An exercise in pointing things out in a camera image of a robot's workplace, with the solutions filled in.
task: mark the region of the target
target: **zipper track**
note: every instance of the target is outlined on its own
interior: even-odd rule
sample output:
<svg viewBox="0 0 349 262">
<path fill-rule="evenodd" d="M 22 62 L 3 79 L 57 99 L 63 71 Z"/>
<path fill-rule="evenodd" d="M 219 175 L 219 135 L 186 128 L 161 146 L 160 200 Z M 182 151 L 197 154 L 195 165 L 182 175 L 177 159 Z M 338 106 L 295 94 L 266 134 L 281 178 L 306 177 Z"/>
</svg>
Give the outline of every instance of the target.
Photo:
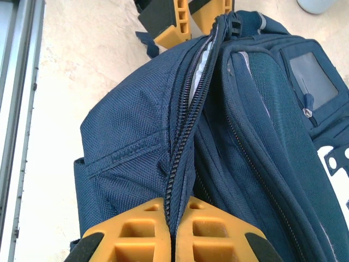
<svg viewBox="0 0 349 262">
<path fill-rule="evenodd" d="M 289 83 L 290 83 L 290 85 L 291 85 L 291 87 L 293 89 L 294 95 L 296 96 L 296 100 L 298 102 L 298 105 L 299 105 L 300 109 L 303 110 L 304 109 L 304 105 L 303 105 L 302 101 L 300 101 L 300 99 L 299 99 L 299 97 L 297 95 L 297 92 L 294 89 L 294 85 L 292 84 L 292 81 L 291 81 L 291 73 L 290 73 L 290 69 L 288 68 L 288 64 L 287 64 L 287 59 L 286 59 L 285 53 L 282 50 L 280 50 L 280 54 L 281 54 L 282 60 L 283 60 L 283 62 L 285 64 L 287 79 L 288 79 L 288 81 L 289 81 Z M 317 127 L 318 126 L 318 124 L 317 124 L 317 122 L 316 122 L 316 120 L 315 120 L 315 118 L 313 116 L 309 117 L 308 119 L 312 123 L 313 127 Z"/>
<path fill-rule="evenodd" d="M 200 49 L 198 50 L 198 52 L 195 54 L 194 58 L 191 61 L 191 65 L 189 67 L 189 70 L 186 72 L 185 74 L 185 82 L 184 82 L 184 86 L 180 89 L 180 93 L 179 93 L 179 110 L 177 113 L 177 123 L 179 123 L 179 125 L 177 126 L 177 130 L 176 130 L 176 134 L 175 134 L 175 138 L 179 136 L 179 134 L 181 133 L 184 125 L 185 125 L 185 117 L 187 115 L 188 112 L 188 104 L 189 104 L 189 95 L 190 95 L 190 90 L 191 90 L 191 82 L 192 82 L 192 77 L 195 73 L 195 69 L 197 67 L 197 64 L 200 60 L 200 57 L 202 55 L 202 53 L 204 52 L 204 50 L 206 49 L 207 45 L 209 44 L 209 42 L 211 41 L 212 36 L 210 36 L 205 42 L 204 44 L 200 47 Z"/>
<path fill-rule="evenodd" d="M 182 128 L 180 129 L 179 136 L 177 138 L 179 144 L 175 143 L 175 145 L 178 147 L 178 150 L 174 156 L 174 161 L 173 161 L 173 165 L 171 168 L 169 181 L 167 183 L 165 199 L 164 199 L 165 218 L 166 218 L 166 223 L 168 226 L 170 226 L 170 202 L 171 202 L 171 196 L 172 196 L 172 188 L 173 188 L 173 183 L 175 182 L 175 177 L 177 174 L 179 161 L 180 161 L 180 158 L 182 157 L 184 146 L 188 140 L 190 132 L 195 124 L 195 120 L 197 119 L 197 115 L 200 111 L 201 106 L 203 105 L 205 93 L 208 91 L 209 83 L 206 83 L 204 86 L 203 82 L 206 79 L 207 75 L 209 73 L 211 74 L 212 73 L 211 71 L 213 71 L 213 68 L 210 67 L 210 64 L 212 62 L 212 53 L 215 50 L 215 45 L 216 45 L 216 41 L 217 41 L 217 35 L 218 35 L 218 31 L 219 31 L 218 24 L 217 24 L 215 30 L 216 31 L 214 33 L 214 39 L 212 40 L 213 35 L 210 35 L 210 37 L 208 38 L 208 41 L 206 41 L 205 44 L 203 45 L 204 48 L 201 48 L 200 52 L 198 52 L 198 53 L 200 53 L 200 55 L 196 56 L 198 59 L 195 60 L 196 63 L 193 63 L 193 64 L 195 64 L 195 66 L 192 65 L 190 67 L 190 68 L 194 68 L 194 71 L 192 71 L 191 75 L 188 75 L 187 81 L 185 82 L 184 87 L 183 87 L 185 89 L 184 94 L 188 94 L 188 95 L 186 96 L 187 98 L 184 98 L 182 103 L 181 103 L 181 109 L 183 110 L 181 116 L 183 117 L 183 115 L 184 115 L 184 118 L 182 119 L 182 123 L 181 123 Z M 204 70 L 202 72 L 202 75 L 201 75 L 200 81 L 198 83 L 198 86 L 196 88 L 195 94 L 192 98 L 191 104 L 188 108 L 189 93 L 187 93 L 187 92 L 188 92 L 188 89 L 190 92 L 193 73 L 195 72 L 195 68 L 196 68 L 197 63 L 200 59 L 202 51 L 206 48 L 206 46 L 208 45 L 208 43 L 210 41 L 212 41 L 212 46 L 211 46 L 211 49 L 210 49 L 208 57 L 207 57 L 206 65 L 205 65 Z"/>
<path fill-rule="evenodd" d="M 230 121 L 230 119 L 229 119 L 228 114 L 227 114 L 226 111 L 225 111 L 225 117 L 226 117 L 226 120 L 227 120 L 227 122 L 228 122 L 228 125 L 229 125 L 230 129 L 233 131 L 233 134 L 234 134 L 234 136 L 235 136 L 237 142 L 238 142 L 239 145 L 240 145 L 241 150 L 243 151 L 243 153 L 244 153 L 246 159 L 248 160 L 248 162 L 250 163 L 250 166 L 251 166 L 251 167 L 253 168 L 253 170 L 255 171 L 255 174 L 258 176 L 258 178 L 259 178 L 260 182 L 262 183 L 263 187 L 264 187 L 265 190 L 267 191 L 267 193 L 268 193 L 268 195 L 270 196 L 270 198 L 272 199 L 273 203 L 276 205 L 276 207 L 277 207 L 277 209 L 278 209 L 280 215 L 281 215 L 282 218 L 284 219 L 284 222 L 285 222 L 286 225 L 287 225 L 288 231 L 290 232 L 290 234 L 291 234 L 291 236 L 292 236 L 292 239 L 293 239 L 294 243 L 296 244 L 296 247 L 297 247 L 297 250 L 298 250 L 298 253 L 299 253 L 299 256 L 300 256 L 301 260 L 302 260 L 303 262 L 306 262 L 306 259 L 305 259 L 305 256 L 304 256 L 304 254 L 303 254 L 303 251 L 302 251 L 302 249 L 301 249 L 301 247 L 300 247 L 300 245 L 299 245 L 299 242 L 298 242 L 298 240 L 297 240 L 297 238 L 296 238 L 296 235 L 294 234 L 294 232 L 293 232 L 293 230 L 292 230 L 292 228 L 291 228 L 290 223 L 288 222 L 288 220 L 287 220 L 287 218 L 286 218 L 284 212 L 282 211 L 280 205 L 278 204 L 277 200 L 275 199 L 273 193 L 270 191 L 270 189 L 269 189 L 268 186 L 266 185 L 266 183 L 265 183 L 263 177 L 261 176 L 261 174 L 258 172 L 258 170 L 256 169 L 256 167 L 254 166 L 254 164 L 253 164 L 253 162 L 251 161 L 250 157 L 247 155 L 247 152 L 246 152 L 244 146 L 242 145 L 242 143 L 241 143 L 241 141 L 240 141 L 240 138 L 238 137 L 238 135 L 237 135 L 237 133 L 236 133 L 236 131 L 235 131 L 235 129 L 234 129 L 234 127 L 233 127 L 233 125 L 232 125 L 232 123 L 231 123 L 231 121 Z"/>
<path fill-rule="evenodd" d="M 200 188 L 202 189 L 202 193 L 204 194 L 204 198 L 205 201 L 208 202 L 209 204 L 213 205 L 213 201 L 211 199 L 211 197 L 209 196 L 205 185 L 202 182 L 202 179 L 200 177 L 200 175 L 198 174 L 196 168 L 195 168 L 195 175 L 196 175 L 196 181 L 198 182 L 197 186 L 200 186 Z"/>
</svg>

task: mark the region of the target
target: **zipper pull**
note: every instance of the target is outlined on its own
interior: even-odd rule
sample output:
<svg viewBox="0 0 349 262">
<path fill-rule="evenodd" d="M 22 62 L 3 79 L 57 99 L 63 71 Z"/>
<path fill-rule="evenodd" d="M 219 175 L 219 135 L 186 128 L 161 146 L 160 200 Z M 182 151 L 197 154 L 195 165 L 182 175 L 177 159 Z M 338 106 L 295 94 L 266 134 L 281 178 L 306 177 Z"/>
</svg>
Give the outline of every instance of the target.
<svg viewBox="0 0 349 262">
<path fill-rule="evenodd" d="M 312 117 L 312 109 L 314 107 L 314 97 L 312 94 L 307 93 L 304 95 L 304 105 L 305 107 L 303 108 L 303 113 L 307 118 Z"/>
</svg>

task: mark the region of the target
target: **zipper teeth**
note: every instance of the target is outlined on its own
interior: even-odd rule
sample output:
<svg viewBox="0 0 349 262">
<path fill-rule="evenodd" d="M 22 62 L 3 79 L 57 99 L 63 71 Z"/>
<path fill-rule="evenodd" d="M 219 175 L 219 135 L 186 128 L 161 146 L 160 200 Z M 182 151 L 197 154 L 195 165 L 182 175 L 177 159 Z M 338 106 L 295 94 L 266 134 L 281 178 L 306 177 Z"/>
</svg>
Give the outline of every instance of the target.
<svg viewBox="0 0 349 262">
<path fill-rule="evenodd" d="M 212 39 L 212 36 L 209 37 L 209 40 L 206 41 L 206 43 L 209 43 L 209 41 L 211 39 Z M 177 173 L 179 161 L 180 161 L 180 158 L 182 156 L 182 153 L 183 153 L 183 150 L 184 150 L 184 146 L 185 146 L 185 144 L 186 144 L 186 142 L 188 140 L 189 134 L 190 134 L 190 132 L 192 130 L 192 127 L 194 126 L 194 123 L 195 123 L 195 120 L 197 118 L 197 115 L 198 115 L 198 112 L 200 110 L 200 107 L 201 107 L 201 105 L 203 103 L 203 99 L 205 97 L 204 93 L 207 92 L 207 90 L 205 90 L 205 89 L 207 89 L 206 86 L 203 86 L 203 80 L 206 78 L 206 76 L 208 74 L 208 68 L 209 68 L 209 65 L 210 65 L 210 63 L 212 61 L 212 53 L 214 51 L 214 45 L 215 45 L 214 42 L 215 42 L 215 40 L 213 40 L 213 42 L 212 42 L 212 46 L 211 46 L 210 52 L 209 52 L 208 57 L 207 57 L 206 65 L 204 67 L 204 70 L 202 72 L 200 81 L 199 81 L 198 86 L 196 88 L 196 92 L 195 92 L 195 94 L 194 94 L 194 96 L 192 98 L 190 109 L 192 109 L 194 111 L 192 113 L 192 116 L 188 119 L 188 127 L 184 131 L 182 140 L 181 140 L 181 142 L 179 144 L 178 151 L 177 151 L 177 153 L 176 153 L 176 155 L 174 157 L 173 166 L 172 166 L 172 169 L 171 169 L 171 172 L 170 172 L 169 181 L 167 183 L 165 200 L 164 200 L 164 210 L 165 210 L 165 218 L 166 218 L 167 225 L 170 225 L 170 202 L 171 202 L 173 183 L 175 181 L 175 176 L 176 176 L 176 173 Z"/>
<path fill-rule="evenodd" d="M 179 127 L 177 127 L 176 135 L 174 136 L 175 138 L 178 137 L 178 134 L 180 134 L 180 132 L 182 131 L 182 129 L 184 127 L 184 124 L 185 124 L 184 120 L 186 117 L 186 113 L 188 111 L 188 103 L 189 103 L 191 81 L 192 81 L 192 79 L 188 76 L 193 75 L 193 73 L 195 72 L 195 69 L 196 69 L 196 66 L 200 60 L 200 57 L 201 57 L 202 53 L 204 52 L 204 50 L 206 49 L 206 47 L 211 39 L 212 39 L 212 36 L 210 36 L 205 41 L 205 43 L 202 45 L 202 47 L 200 47 L 199 51 L 196 53 L 196 55 L 192 59 L 189 70 L 185 74 L 184 88 L 180 89 L 180 94 L 179 94 L 180 106 L 179 106 L 179 110 L 178 110 L 178 114 L 177 114 Z"/>
<path fill-rule="evenodd" d="M 231 130 L 232 130 L 233 133 L 234 133 L 234 136 L 235 136 L 236 140 L 238 141 L 238 143 L 239 143 L 239 145 L 240 145 L 240 148 L 242 149 L 244 155 L 246 156 L 248 162 L 250 163 L 251 167 L 253 168 L 253 170 L 255 171 L 255 173 L 257 174 L 257 176 L 259 177 L 260 181 L 262 182 L 262 184 L 263 184 L 264 188 L 266 189 L 267 193 L 269 194 L 269 196 L 273 199 L 273 201 L 274 201 L 275 205 L 277 206 L 277 208 L 278 208 L 280 214 L 282 215 L 284 221 L 286 222 L 287 227 L 288 227 L 288 229 L 289 229 L 289 232 L 291 233 L 292 238 L 293 238 L 294 242 L 295 242 L 296 245 L 297 245 L 297 248 L 298 248 L 299 254 L 300 254 L 301 258 L 302 258 L 302 261 L 306 261 L 306 260 L 305 260 L 305 257 L 304 257 L 304 254 L 303 254 L 303 252 L 302 252 L 302 249 L 300 248 L 300 245 L 299 245 L 299 243 L 298 243 L 298 240 L 297 240 L 297 238 L 296 238 L 296 236 L 295 236 L 295 234 L 294 234 L 294 232 L 293 232 L 293 230 L 292 230 L 292 228 L 291 228 L 291 226 L 290 226 L 290 223 L 288 222 L 288 220 L 287 220 L 287 218 L 286 218 L 284 212 L 282 211 L 280 205 L 278 204 L 277 200 L 275 199 L 273 193 L 269 190 L 269 188 L 268 188 L 268 186 L 266 185 L 264 179 L 262 178 L 262 176 L 260 175 L 260 173 L 258 172 L 258 170 L 256 169 L 256 167 L 255 167 L 254 164 L 252 163 L 250 157 L 247 155 L 246 150 L 245 150 L 245 148 L 243 147 L 243 145 L 242 145 L 242 143 L 241 143 L 241 141 L 240 141 L 240 138 L 238 137 L 238 135 L 237 135 L 235 129 L 233 128 L 233 125 L 232 125 L 232 123 L 231 123 L 231 121 L 230 121 L 230 119 L 229 119 L 229 117 L 228 117 L 228 115 L 227 115 L 226 112 L 225 112 L 225 117 L 226 117 L 226 119 L 227 119 L 227 121 L 228 121 L 228 124 L 229 124 Z"/>
<path fill-rule="evenodd" d="M 209 196 L 209 194 L 208 194 L 208 192 L 207 192 L 207 190 L 206 190 L 206 187 L 204 186 L 204 184 L 203 184 L 203 182 L 202 182 L 202 180 L 201 180 L 201 178 L 200 178 L 200 176 L 199 176 L 199 174 L 198 174 L 196 168 L 195 168 L 195 174 L 196 174 L 196 179 L 197 179 L 197 181 L 199 182 L 199 184 L 200 184 L 200 186 L 201 186 L 201 188 L 202 188 L 202 190 L 203 190 L 203 192 L 204 192 L 204 194 L 205 194 L 206 200 L 207 200 L 211 205 L 213 205 L 212 199 L 211 199 L 211 197 Z"/>
</svg>

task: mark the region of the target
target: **nylon fabric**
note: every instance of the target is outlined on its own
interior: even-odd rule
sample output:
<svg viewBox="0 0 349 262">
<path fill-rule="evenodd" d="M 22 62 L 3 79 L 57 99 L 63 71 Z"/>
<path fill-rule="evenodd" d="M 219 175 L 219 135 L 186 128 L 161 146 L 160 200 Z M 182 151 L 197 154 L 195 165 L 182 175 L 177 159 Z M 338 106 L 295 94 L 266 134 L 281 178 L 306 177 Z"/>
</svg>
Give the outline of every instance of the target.
<svg viewBox="0 0 349 262">
<path fill-rule="evenodd" d="M 232 19 L 241 22 L 234 36 Z M 308 52 L 339 90 L 324 100 L 329 110 L 314 110 L 318 126 L 303 114 L 289 66 Z M 81 236 L 163 197 L 174 247 L 194 195 L 261 229 L 283 261 L 349 261 L 349 231 L 316 152 L 349 142 L 348 95 L 314 40 L 258 12 L 217 17 L 210 36 L 149 61 L 82 123 L 84 157 L 74 163 Z"/>
</svg>

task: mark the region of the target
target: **backpack strap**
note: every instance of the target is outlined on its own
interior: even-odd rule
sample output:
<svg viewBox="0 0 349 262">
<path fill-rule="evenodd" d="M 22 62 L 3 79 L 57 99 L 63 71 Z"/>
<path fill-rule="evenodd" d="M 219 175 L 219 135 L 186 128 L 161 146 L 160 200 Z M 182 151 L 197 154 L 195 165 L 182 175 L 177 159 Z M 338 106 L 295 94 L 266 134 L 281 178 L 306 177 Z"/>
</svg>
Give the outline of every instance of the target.
<svg viewBox="0 0 349 262">
<path fill-rule="evenodd" d="M 259 12 L 237 11 L 236 14 L 241 21 L 240 37 L 257 34 L 290 34 L 282 24 Z"/>
<path fill-rule="evenodd" d="M 152 59 L 159 55 L 159 47 L 155 44 L 152 36 L 149 33 L 136 31 L 136 36 L 142 44 L 146 45 L 147 55 L 149 56 L 149 58 Z"/>
</svg>

